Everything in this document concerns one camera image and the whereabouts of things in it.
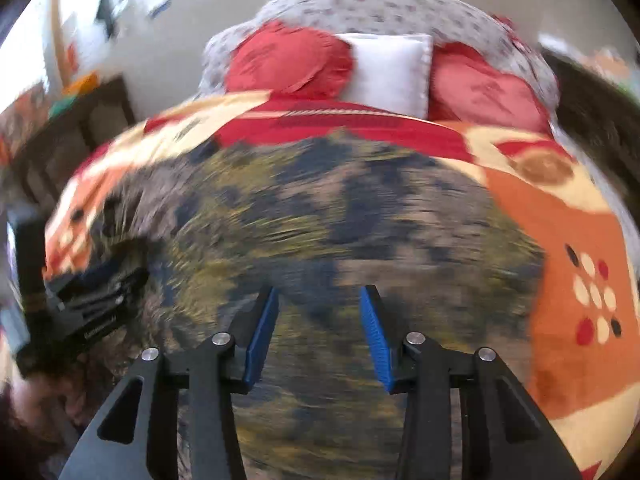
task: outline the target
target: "blanket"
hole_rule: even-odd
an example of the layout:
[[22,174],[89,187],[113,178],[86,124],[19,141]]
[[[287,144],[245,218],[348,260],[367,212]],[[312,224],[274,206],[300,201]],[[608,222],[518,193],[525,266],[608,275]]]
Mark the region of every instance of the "blanket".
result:
[[548,137],[268,92],[199,100],[78,170],[47,227],[47,276],[131,243],[151,279],[138,318],[98,349],[116,375],[147,346],[223,330],[262,283],[280,291],[263,380],[234,399],[250,474],[395,467],[402,399],[372,371],[365,283],[447,348],[495,348],[585,478],[634,428],[640,310],[622,231]]

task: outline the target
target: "metal screw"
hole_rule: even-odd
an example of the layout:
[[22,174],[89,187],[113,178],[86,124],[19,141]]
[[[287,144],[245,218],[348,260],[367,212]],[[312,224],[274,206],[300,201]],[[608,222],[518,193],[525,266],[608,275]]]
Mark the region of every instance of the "metal screw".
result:
[[412,345],[421,345],[427,340],[422,332],[409,332],[406,341]]
[[227,332],[218,332],[213,335],[211,341],[214,345],[224,346],[231,341],[231,334]]
[[160,355],[160,351],[157,348],[154,348],[154,347],[147,348],[145,351],[142,352],[142,360],[153,361],[159,355]]
[[482,361],[493,361],[495,359],[495,350],[484,346],[478,350],[478,357],[481,358]]

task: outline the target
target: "polka dot pattern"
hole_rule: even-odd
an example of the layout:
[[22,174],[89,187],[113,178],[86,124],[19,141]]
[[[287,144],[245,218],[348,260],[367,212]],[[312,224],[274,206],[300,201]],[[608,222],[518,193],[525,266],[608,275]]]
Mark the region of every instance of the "polka dot pattern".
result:
[[610,312],[613,312],[617,307],[616,295],[613,292],[613,289],[610,286],[605,287],[603,296],[604,304],[607,305]]
[[[574,274],[575,299],[585,307],[589,307],[593,303],[600,310],[602,310],[602,303],[604,303],[609,312],[614,312],[617,308],[617,301],[613,289],[609,285],[604,286],[602,290],[598,287],[599,279],[609,279],[607,263],[604,260],[597,260],[595,264],[587,253],[579,253],[578,256],[578,253],[569,244],[565,244],[564,249],[569,261],[578,269],[578,273]],[[585,284],[587,276],[593,280],[588,280],[588,287]],[[610,339],[611,333],[616,338],[622,337],[622,326],[616,317],[607,320],[604,316],[598,316],[595,324],[589,317],[585,317],[576,326],[575,341],[578,345],[586,346],[591,344],[595,338],[599,344],[604,345]]]
[[593,328],[593,321],[588,317],[585,317],[575,331],[575,342],[580,346],[585,346],[591,343],[593,340],[593,334],[595,330]]
[[582,253],[580,255],[580,262],[585,272],[593,278],[596,275],[596,267],[593,265],[591,257],[587,253]]
[[574,276],[574,294],[575,299],[580,301],[584,306],[589,304],[589,291],[584,281],[578,274]]
[[600,297],[600,291],[598,290],[598,286],[593,282],[591,282],[591,285],[589,285],[589,293],[591,295],[591,301],[593,301],[593,304],[598,308],[602,308],[602,298]]
[[569,256],[569,259],[571,260],[571,263],[574,264],[575,267],[580,267],[580,260],[578,260],[578,255],[575,253],[571,245],[566,244],[564,248],[567,255]]
[[596,322],[596,329],[598,332],[598,343],[604,345],[609,339],[609,323],[602,316],[598,318]]
[[620,326],[620,322],[615,317],[611,318],[611,330],[614,336],[622,336],[622,327]]
[[598,272],[605,280],[609,279],[609,266],[603,260],[598,262]]

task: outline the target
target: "red pillow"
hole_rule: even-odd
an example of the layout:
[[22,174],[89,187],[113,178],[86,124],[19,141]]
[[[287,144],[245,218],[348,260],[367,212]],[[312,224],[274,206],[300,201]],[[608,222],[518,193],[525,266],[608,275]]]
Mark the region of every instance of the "red pillow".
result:
[[328,32],[266,23],[233,52],[226,89],[273,90],[297,97],[331,99],[353,70],[351,45]]
[[463,43],[434,49],[428,118],[551,134],[549,112],[531,86],[496,70]]

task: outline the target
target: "wooden furniture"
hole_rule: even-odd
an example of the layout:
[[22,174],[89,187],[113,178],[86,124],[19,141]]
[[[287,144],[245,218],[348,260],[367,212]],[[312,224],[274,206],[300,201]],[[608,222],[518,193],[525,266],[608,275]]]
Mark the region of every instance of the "wooden furniture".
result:
[[[136,124],[136,118],[129,103],[127,88],[122,76],[107,81],[95,90],[76,98],[69,108],[52,117],[31,139],[15,154],[10,168],[28,199],[41,203],[44,197],[36,197],[30,181],[35,176],[42,190],[56,202],[66,183],[50,174],[47,162],[61,148],[62,140],[68,143],[69,136],[76,136],[81,142],[65,153],[65,165],[69,171],[75,170],[86,158],[88,152],[98,147],[98,141],[92,133],[90,115],[99,105],[116,105],[122,109],[124,119],[129,126]],[[114,131],[110,138],[120,131]]]
[[607,174],[640,225],[640,104],[571,59],[543,55],[560,85],[562,129]]

